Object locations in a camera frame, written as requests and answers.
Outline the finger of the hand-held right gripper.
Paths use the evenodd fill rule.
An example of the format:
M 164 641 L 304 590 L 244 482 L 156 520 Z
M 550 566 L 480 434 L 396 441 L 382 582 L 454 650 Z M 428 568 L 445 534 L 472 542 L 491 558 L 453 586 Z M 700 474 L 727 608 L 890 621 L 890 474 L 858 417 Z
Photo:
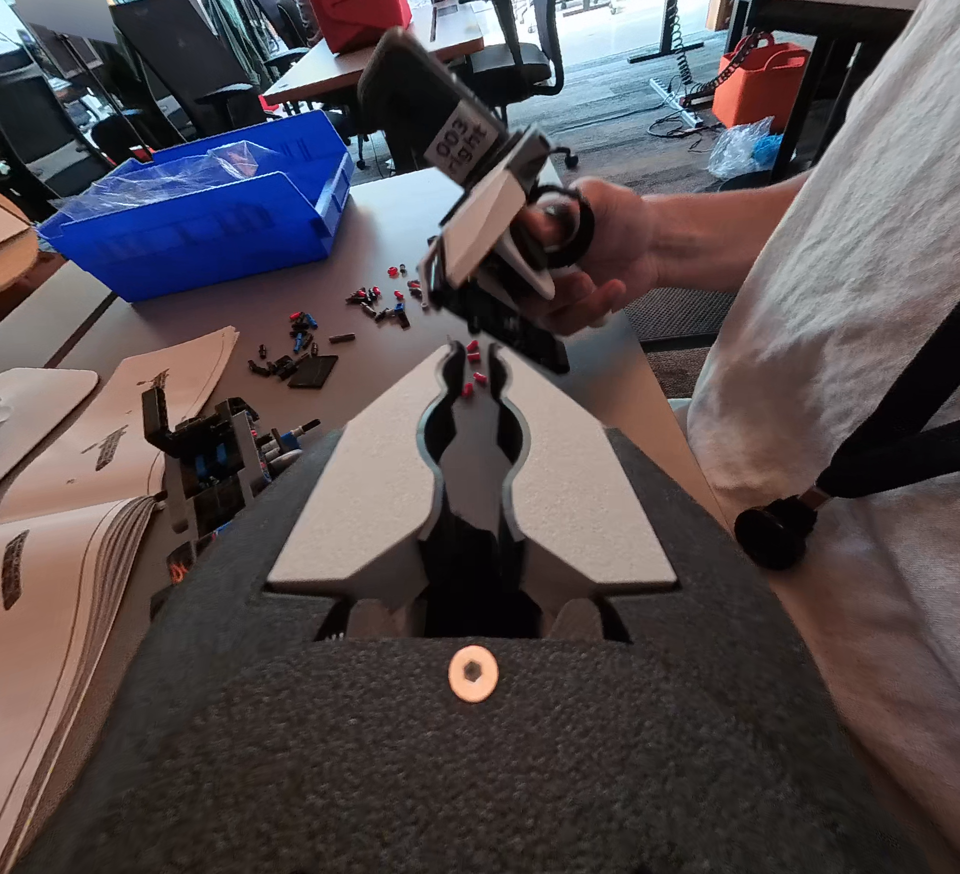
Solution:
M 461 288 L 476 275 L 525 203 L 523 187 L 506 167 L 495 168 L 461 198 L 418 266 L 430 307 L 442 307 L 442 291 Z

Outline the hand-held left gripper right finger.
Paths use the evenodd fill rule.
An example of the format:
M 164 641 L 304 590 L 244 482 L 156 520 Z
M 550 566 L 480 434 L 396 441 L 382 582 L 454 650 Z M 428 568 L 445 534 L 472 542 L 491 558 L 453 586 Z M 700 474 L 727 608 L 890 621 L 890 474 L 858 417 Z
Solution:
M 674 591 L 678 575 L 592 413 L 502 345 L 487 350 L 498 488 L 498 547 L 510 593 L 549 637 L 563 614 L 604 636 L 601 603 Z

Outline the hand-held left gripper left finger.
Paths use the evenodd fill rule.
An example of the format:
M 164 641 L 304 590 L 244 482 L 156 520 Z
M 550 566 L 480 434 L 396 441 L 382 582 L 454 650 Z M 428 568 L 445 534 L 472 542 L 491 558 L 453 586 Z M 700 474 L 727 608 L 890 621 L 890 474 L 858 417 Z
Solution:
M 462 347 L 442 345 L 343 428 L 266 578 L 269 592 L 346 601 L 349 632 L 427 633 L 462 520 L 440 459 L 456 432 Z

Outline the person's right forearm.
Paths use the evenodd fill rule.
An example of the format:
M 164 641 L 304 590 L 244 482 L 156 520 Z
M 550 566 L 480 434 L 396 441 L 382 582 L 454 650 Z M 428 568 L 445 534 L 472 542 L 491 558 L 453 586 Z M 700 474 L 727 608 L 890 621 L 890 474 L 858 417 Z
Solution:
M 810 177 L 756 189 L 644 200 L 653 288 L 738 291 Z

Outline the scattered small lego pieces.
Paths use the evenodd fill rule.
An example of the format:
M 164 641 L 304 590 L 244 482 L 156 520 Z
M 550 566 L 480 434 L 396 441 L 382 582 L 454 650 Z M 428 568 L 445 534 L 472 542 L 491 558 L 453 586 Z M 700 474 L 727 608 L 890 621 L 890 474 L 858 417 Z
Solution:
M 408 300 L 418 302 L 424 312 L 430 310 L 430 305 L 426 302 L 424 286 L 419 278 L 407 280 L 405 290 L 395 290 L 392 293 L 392 299 L 385 296 L 380 287 L 372 285 L 352 291 L 344 299 L 344 304 L 361 310 L 377 325 L 391 322 L 402 329 L 408 329 L 411 326 L 406 310 Z M 297 370 L 298 363 L 306 359 L 309 354 L 334 354 L 320 351 L 319 322 L 311 313 L 305 310 L 295 311 L 289 314 L 287 320 L 288 337 L 292 344 L 291 352 L 283 353 L 270 360 L 270 350 L 267 345 L 259 344 L 256 358 L 247 361 L 247 369 L 252 375 L 266 379 L 274 378 L 287 385 Z

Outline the black square lego plate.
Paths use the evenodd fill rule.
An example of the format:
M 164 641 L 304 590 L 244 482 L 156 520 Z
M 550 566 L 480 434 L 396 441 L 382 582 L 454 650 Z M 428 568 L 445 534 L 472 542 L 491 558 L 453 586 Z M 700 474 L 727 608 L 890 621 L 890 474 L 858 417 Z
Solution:
M 287 385 L 290 389 L 320 390 L 325 386 L 337 365 L 339 357 L 335 354 L 309 354 L 297 364 L 296 371 Z

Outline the partly built lego vehicle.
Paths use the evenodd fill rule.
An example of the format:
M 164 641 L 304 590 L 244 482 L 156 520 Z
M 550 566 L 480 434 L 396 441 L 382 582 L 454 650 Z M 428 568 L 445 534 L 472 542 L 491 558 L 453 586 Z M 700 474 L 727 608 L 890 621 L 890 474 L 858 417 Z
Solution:
M 174 532 L 185 541 L 166 559 L 172 584 L 185 579 L 214 539 L 302 454 L 314 419 L 286 433 L 258 433 L 258 412 L 229 398 L 212 414 L 169 424 L 162 387 L 141 396 L 144 437 L 164 455 L 164 490 Z

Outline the lego instruction booklet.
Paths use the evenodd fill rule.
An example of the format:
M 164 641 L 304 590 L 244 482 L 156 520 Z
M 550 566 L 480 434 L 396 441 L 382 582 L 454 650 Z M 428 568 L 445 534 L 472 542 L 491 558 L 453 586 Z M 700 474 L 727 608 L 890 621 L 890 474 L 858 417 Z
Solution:
M 22 848 L 114 625 L 162 487 L 141 396 L 197 415 L 229 362 L 227 326 L 121 362 L 2 500 L 2 872 Z

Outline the person's right hand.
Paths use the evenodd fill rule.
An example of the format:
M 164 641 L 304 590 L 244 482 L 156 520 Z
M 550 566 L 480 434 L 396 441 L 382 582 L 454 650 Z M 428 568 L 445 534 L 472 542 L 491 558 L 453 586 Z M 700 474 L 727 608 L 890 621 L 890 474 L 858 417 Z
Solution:
M 595 179 L 574 188 L 592 212 L 593 240 L 575 268 L 556 280 L 554 300 L 541 317 L 564 337 L 600 325 L 657 287 L 656 247 L 664 228 L 656 198 Z

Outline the wooden office desk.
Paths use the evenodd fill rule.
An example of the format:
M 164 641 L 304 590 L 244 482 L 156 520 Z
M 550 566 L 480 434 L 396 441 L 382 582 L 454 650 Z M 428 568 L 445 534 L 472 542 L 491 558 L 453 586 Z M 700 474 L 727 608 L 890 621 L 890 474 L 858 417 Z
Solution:
M 406 31 L 441 62 L 456 61 L 485 46 L 483 33 L 470 5 L 415 8 Z M 316 100 L 333 91 L 356 86 L 375 48 L 365 47 L 334 55 L 322 41 L 310 48 L 263 94 L 269 105 Z

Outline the black office chair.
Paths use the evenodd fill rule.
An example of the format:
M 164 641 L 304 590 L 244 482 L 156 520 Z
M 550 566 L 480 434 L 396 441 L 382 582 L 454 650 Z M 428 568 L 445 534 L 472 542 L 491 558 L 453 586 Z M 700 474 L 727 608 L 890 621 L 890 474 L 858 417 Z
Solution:
M 492 4 L 504 43 L 469 56 L 461 72 L 467 86 L 490 108 L 505 112 L 535 96 L 556 96 L 565 85 L 557 30 L 557 0 L 532 0 L 538 44 L 521 41 L 514 0 L 459 0 Z

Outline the white power strip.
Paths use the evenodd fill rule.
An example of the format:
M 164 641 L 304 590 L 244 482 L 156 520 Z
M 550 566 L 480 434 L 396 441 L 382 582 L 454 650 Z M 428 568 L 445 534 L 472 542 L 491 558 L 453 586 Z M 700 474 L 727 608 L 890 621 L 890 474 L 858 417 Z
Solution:
M 658 78 L 650 78 L 648 84 L 659 98 L 659 106 L 665 110 L 664 115 L 651 126 L 649 133 L 652 136 L 686 136 L 704 129 L 706 124 L 703 118 L 696 112 L 690 111 L 684 104 L 684 98 L 672 90 L 668 84 Z M 664 134 L 658 134 L 654 128 L 660 126 L 666 126 L 670 130 Z

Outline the black high-back chair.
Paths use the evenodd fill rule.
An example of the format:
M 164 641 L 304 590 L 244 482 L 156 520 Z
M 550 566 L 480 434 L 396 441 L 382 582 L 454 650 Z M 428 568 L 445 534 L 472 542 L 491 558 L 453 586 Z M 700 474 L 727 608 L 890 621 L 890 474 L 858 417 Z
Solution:
M 189 0 L 109 7 L 114 27 L 162 83 L 200 137 L 266 123 L 254 85 Z

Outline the blue plastic bin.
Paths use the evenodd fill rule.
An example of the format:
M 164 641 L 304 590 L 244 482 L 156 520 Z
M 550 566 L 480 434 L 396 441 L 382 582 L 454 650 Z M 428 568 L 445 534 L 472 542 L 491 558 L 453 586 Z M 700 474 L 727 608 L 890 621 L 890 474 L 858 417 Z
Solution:
M 354 162 L 321 111 L 162 150 L 160 163 L 246 140 L 292 160 L 284 172 L 140 208 L 69 221 L 40 237 L 129 303 L 326 259 Z

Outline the crumpled clear plastic bag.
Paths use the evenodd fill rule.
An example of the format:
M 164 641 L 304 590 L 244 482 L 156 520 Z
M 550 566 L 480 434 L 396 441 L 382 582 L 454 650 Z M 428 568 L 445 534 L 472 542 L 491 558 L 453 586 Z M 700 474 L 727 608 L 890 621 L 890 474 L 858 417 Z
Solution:
M 774 131 L 775 119 L 728 128 L 710 151 L 706 170 L 719 181 L 769 171 L 775 164 L 783 136 Z

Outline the orange felt bag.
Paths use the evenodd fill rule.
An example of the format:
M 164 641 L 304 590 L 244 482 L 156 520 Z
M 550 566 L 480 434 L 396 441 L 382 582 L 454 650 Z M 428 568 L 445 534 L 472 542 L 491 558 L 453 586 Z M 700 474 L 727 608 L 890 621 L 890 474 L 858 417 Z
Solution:
M 760 123 L 771 118 L 770 133 L 782 134 L 806 73 L 810 51 L 773 34 L 743 38 L 721 58 L 718 75 L 726 75 L 734 59 L 741 63 L 714 90 L 711 112 L 725 128 Z

